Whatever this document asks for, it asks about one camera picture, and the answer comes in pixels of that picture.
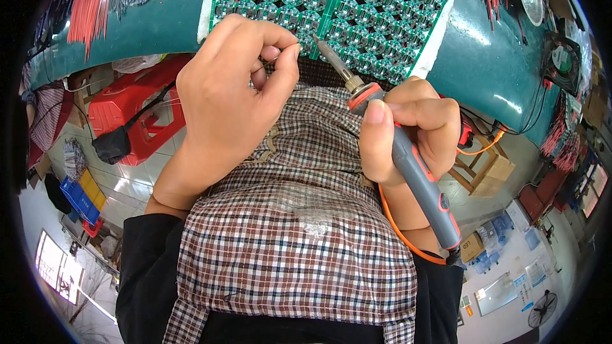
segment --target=black sleeve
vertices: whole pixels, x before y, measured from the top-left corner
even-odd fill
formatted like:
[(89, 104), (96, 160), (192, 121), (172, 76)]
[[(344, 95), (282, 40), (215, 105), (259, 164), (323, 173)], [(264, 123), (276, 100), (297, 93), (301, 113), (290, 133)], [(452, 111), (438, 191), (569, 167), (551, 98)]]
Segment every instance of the black sleeve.
[(458, 266), (435, 264), (414, 253), (412, 257), (417, 269), (418, 285), (414, 342), (456, 344), (457, 312), (463, 285), (463, 269)]
[(185, 225), (149, 214), (126, 219), (116, 317), (126, 344), (158, 343), (177, 298), (176, 261)]

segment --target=red stool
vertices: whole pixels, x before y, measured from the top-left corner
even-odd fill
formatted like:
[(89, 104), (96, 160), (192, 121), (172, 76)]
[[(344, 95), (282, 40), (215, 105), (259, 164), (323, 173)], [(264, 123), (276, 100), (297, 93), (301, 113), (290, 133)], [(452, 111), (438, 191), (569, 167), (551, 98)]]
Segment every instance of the red stool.
[(93, 226), (90, 225), (88, 221), (83, 219), (83, 230), (85, 230), (87, 235), (89, 235), (91, 238), (95, 238), (98, 232), (100, 231), (100, 227), (102, 227), (103, 224), (104, 224), (104, 220), (102, 220), (102, 218), (98, 218), (98, 220), (96, 221), (96, 224)]
[[(189, 60), (187, 55), (166, 58), (151, 68), (126, 74), (104, 88), (89, 104), (89, 121), (96, 137), (125, 125), (142, 109), (145, 100), (176, 80), (179, 71)], [(140, 165), (185, 126), (185, 116), (176, 87), (168, 94), (172, 100), (172, 122), (168, 126), (154, 125), (157, 117), (151, 115), (132, 126), (127, 133), (132, 152), (119, 161), (120, 164)]]

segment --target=blue plastic crate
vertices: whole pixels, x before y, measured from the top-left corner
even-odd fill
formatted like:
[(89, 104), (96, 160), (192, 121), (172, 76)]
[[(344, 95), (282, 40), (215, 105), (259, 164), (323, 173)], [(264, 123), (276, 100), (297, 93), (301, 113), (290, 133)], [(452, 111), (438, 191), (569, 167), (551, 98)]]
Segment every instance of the blue plastic crate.
[(94, 206), (94, 203), (91, 202), (87, 194), (85, 194), (81, 185), (66, 177), (59, 188), (81, 218), (85, 219), (90, 225), (95, 225), (100, 216), (100, 211)]

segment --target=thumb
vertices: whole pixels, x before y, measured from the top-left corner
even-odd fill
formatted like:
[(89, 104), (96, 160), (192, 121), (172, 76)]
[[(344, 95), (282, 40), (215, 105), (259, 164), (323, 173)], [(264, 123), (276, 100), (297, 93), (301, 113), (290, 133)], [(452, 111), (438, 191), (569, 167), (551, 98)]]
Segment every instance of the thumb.
[(261, 89), (262, 102), (271, 114), (278, 113), (285, 106), (300, 78), (300, 72), (297, 68), (299, 53), (300, 44), (293, 44), (285, 48), (276, 59), (274, 72), (268, 77), (266, 84)]
[(381, 100), (372, 100), (363, 115), (359, 134), (359, 151), (363, 174), (371, 181), (383, 183), (393, 174), (393, 114)]

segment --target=hand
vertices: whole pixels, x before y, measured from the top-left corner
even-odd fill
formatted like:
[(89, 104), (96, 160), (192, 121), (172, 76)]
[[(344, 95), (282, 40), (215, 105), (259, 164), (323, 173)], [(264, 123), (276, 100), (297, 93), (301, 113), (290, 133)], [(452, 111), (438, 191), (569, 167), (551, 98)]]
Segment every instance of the hand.
[[(176, 79), (187, 123), (181, 149), (205, 153), (216, 177), (240, 164), (278, 120), (299, 78), (299, 51), (295, 36), (279, 25), (227, 16)], [(260, 55), (277, 57), (268, 78)]]
[(382, 186), (405, 183), (391, 159), (394, 121), (418, 127), (416, 136), (411, 128), (404, 127), (404, 130), (416, 143), (435, 178), (452, 168), (461, 133), (459, 105), (453, 99), (441, 99), (426, 80), (412, 76), (390, 90), (384, 102), (377, 100), (368, 104), (359, 136), (366, 177)]

